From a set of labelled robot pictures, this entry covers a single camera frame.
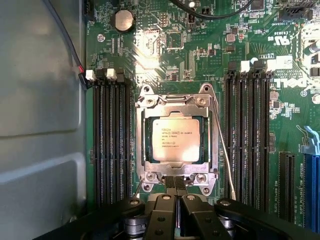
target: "mounting hole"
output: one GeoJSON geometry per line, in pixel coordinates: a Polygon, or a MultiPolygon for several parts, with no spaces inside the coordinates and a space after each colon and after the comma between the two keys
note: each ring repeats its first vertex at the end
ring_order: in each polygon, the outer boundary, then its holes
{"type": "Polygon", "coordinates": [[[155,235],[161,236],[164,234],[164,231],[162,229],[158,229],[154,231],[155,235]]]}
{"type": "Polygon", "coordinates": [[[149,190],[150,190],[150,186],[149,186],[149,185],[144,185],[143,189],[144,189],[145,191],[149,191],[149,190]]]}
{"type": "Polygon", "coordinates": [[[208,193],[210,193],[210,189],[209,189],[209,188],[207,188],[207,187],[205,187],[205,188],[203,189],[203,193],[204,193],[204,194],[208,194],[208,193]]]}
{"type": "Polygon", "coordinates": [[[163,217],[163,216],[158,217],[158,221],[159,221],[159,222],[164,222],[165,220],[166,220],[166,218],[163,217]]]}
{"type": "Polygon", "coordinates": [[[212,233],[212,235],[213,235],[213,236],[216,236],[216,237],[217,237],[217,236],[220,236],[220,232],[217,231],[217,230],[214,230],[213,233],[212,233]]]}
{"type": "Polygon", "coordinates": [[[205,222],[208,223],[208,224],[212,223],[212,218],[207,217],[207,218],[205,219],[205,222]]]}

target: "screw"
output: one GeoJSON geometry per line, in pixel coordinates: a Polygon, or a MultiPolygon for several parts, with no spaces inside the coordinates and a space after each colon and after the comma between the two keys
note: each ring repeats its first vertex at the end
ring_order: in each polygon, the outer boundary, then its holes
{"type": "Polygon", "coordinates": [[[193,196],[193,195],[188,195],[188,196],[186,196],[186,198],[187,198],[188,200],[191,200],[191,201],[196,199],[196,197],[193,196]]]}
{"type": "Polygon", "coordinates": [[[199,98],[197,98],[197,100],[195,101],[195,103],[196,103],[197,105],[199,105],[199,106],[204,106],[204,105],[206,105],[207,101],[204,100],[203,98],[199,97],[199,98]]]}
{"type": "Polygon", "coordinates": [[[196,176],[196,180],[198,181],[198,183],[203,184],[207,180],[207,178],[204,174],[198,174],[196,176]]]}
{"type": "Polygon", "coordinates": [[[223,205],[223,206],[229,206],[231,203],[228,202],[228,201],[226,201],[226,200],[222,200],[222,201],[220,202],[220,204],[223,205]]]}
{"type": "Polygon", "coordinates": [[[148,181],[153,181],[155,178],[156,178],[156,175],[155,175],[153,172],[148,172],[148,173],[146,174],[146,179],[147,179],[148,181]]]}
{"type": "Polygon", "coordinates": [[[153,104],[155,104],[155,101],[153,99],[149,99],[146,101],[146,103],[149,105],[153,105],[153,104]]]}
{"type": "Polygon", "coordinates": [[[149,185],[144,185],[143,189],[144,189],[145,191],[149,191],[149,190],[150,190],[150,186],[149,186],[149,185]]]}
{"type": "Polygon", "coordinates": [[[164,195],[164,196],[162,196],[162,198],[163,198],[164,200],[169,200],[169,199],[171,198],[171,196],[169,196],[169,195],[164,195]]]}
{"type": "Polygon", "coordinates": [[[106,37],[103,36],[102,34],[98,34],[96,39],[98,40],[99,43],[102,43],[106,39],[106,37]]]}
{"type": "Polygon", "coordinates": [[[137,205],[138,203],[139,203],[138,200],[131,200],[131,201],[130,201],[130,204],[131,204],[131,205],[137,205]]]}
{"type": "Polygon", "coordinates": [[[208,193],[210,193],[210,189],[209,189],[209,188],[207,188],[207,187],[206,187],[206,188],[204,188],[204,189],[203,189],[203,193],[204,193],[204,194],[208,194],[208,193]]]}

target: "wire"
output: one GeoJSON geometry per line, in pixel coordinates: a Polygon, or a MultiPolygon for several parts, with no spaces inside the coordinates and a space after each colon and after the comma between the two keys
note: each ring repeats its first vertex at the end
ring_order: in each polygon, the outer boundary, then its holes
{"type": "Polygon", "coordinates": [[[59,30],[61,31],[62,35],[63,35],[63,38],[74,58],[74,61],[76,63],[76,65],[78,66],[79,68],[79,71],[81,73],[84,73],[85,72],[85,69],[84,67],[82,66],[81,64],[81,61],[77,55],[77,52],[76,52],[76,49],[75,49],[75,46],[74,44],[72,43],[72,40],[70,38],[70,35],[68,34],[68,31],[64,25],[64,23],[62,22],[61,18],[59,17],[56,9],[54,8],[54,6],[51,4],[50,0],[42,0],[43,3],[45,4],[45,6],[47,7],[47,9],[49,10],[49,12],[51,13],[52,17],[54,18],[57,26],[59,27],[59,30]]]}
{"type": "MultiPolygon", "coordinates": [[[[218,99],[217,99],[215,91],[213,91],[213,97],[214,97],[215,102],[218,103],[218,99]]],[[[232,200],[237,200],[236,199],[236,191],[235,191],[235,187],[234,187],[234,182],[232,180],[232,175],[231,175],[230,160],[229,160],[229,157],[228,157],[228,153],[227,153],[227,148],[226,148],[226,145],[225,145],[224,137],[222,135],[222,131],[221,131],[221,127],[220,127],[220,121],[218,119],[219,115],[218,115],[218,110],[217,110],[216,103],[213,103],[213,111],[214,111],[214,118],[215,118],[215,121],[216,121],[216,125],[218,127],[219,135],[220,135],[220,138],[221,138],[221,143],[222,143],[222,147],[223,147],[223,155],[224,155],[226,166],[227,166],[227,170],[228,170],[229,185],[230,185],[230,188],[231,188],[231,199],[232,200]]]]}
{"type": "Polygon", "coordinates": [[[138,185],[138,187],[136,188],[135,194],[133,195],[134,198],[136,198],[136,197],[138,196],[138,193],[139,193],[139,191],[140,191],[140,189],[141,189],[141,187],[142,187],[142,183],[143,183],[143,182],[144,182],[143,180],[141,180],[141,181],[139,182],[139,185],[138,185]]]}
{"type": "Polygon", "coordinates": [[[182,2],[180,2],[180,0],[169,0],[170,2],[172,2],[174,5],[176,5],[178,8],[182,9],[183,11],[187,12],[188,14],[191,14],[193,16],[195,16],[198,19],[204,19],[204,20],[219,20],[219,19],[225,19],[225,18],[229,18],[232,17],[234,15],[237,15],[239,13],[241,13],[243,10],[245,10],[247,7],[249,7],[251,5],[251,3],[254,0],[250,0],[248,1],[248,3],[246,5],[244,5],[244,7],[240,8],[238,11],[226,14],[226,15],[206,15],[203,13],[199,13],[196,12],[195,10],[193,10],[192,8],[189,8],[188,6],[186,6],[185,4],[183,4],[182,2]]]}

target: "black cable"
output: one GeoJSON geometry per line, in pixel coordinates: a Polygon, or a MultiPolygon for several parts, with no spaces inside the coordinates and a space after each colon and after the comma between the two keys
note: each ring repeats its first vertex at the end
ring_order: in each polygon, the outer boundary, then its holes
{"type": "Polygon", "coordinates": [[[59,17],[56,9],[51,4],[50,0],[42,0],[42,1],[46,5],[47,9],[51,13],[51,15],[54,18],[56,24],[58,25],[59,30],[61,31],[61,33],[63,35],[63,38],[64,38],[66,44],[68,45],[68,48],[69,48],[69,50],[70,50],[70,52],[71,52],[71,54],[72,54],[72,56],[74,58],[74,61],[75,61],[76,65],[79,67],[81,72],[84,72],[85,69],[81,64],[81,61],[80,61],[80,59],[78,57],[78,54],[77,54],[76,49],[75,49],[75,46],[72,43],[72,40],[71,40],[71,38],[70,38],[70,36],[68,34],[68,31],[67,31],[64,23],[62,22],[61,18],[59,17]]]}
{"type": "Polygon", "coordinates": [[[196,12],[195,10],[193,10],[192,8],[189,8],[188,6],[186,6],[185,4],[183,4],[180,0],[169,0],[170,2],[172,2],[174,5],[176,5],[178,8],[182,9],[183,11],[187,12],[190,15],[195,16],[198,19],[204,19],[204,20],[219,20],[219,19],[225,19],[225,18],[229,18],[232,17],[234,15],[237,15],[239,13],[241,13],[243,10],[245,10],[247,7],[249,7],[251,5],[251,3],[254,0],[250,0],[244,7],[240,8],[238,11],[226,14],[226,15],[206,15],[203,13],[199,13],[196,12]]]}

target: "capacitor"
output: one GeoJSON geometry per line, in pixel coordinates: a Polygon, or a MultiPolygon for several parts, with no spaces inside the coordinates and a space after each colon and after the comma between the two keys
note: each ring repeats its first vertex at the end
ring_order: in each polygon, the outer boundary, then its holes
{"type": "Polygon", "coordinates": [[[304,49],[304,53],[308,56],[317,52],[320,52],[320,40],[313,42],[310,46],[304,49]]]}
{"type": "Polygon", "coordinates": [[[312,97],[312,102],[313,102],[314,104],[320,104],[320,94],[315,94],[315,95],[313,95],[313,97],[312,97]]]}
{"type": "Polygon", "coordinates": [[[111,17],[111,25],[121,34],[130,32],[135,24],[135,15],[127,9],[119,10],[111,17]]]}

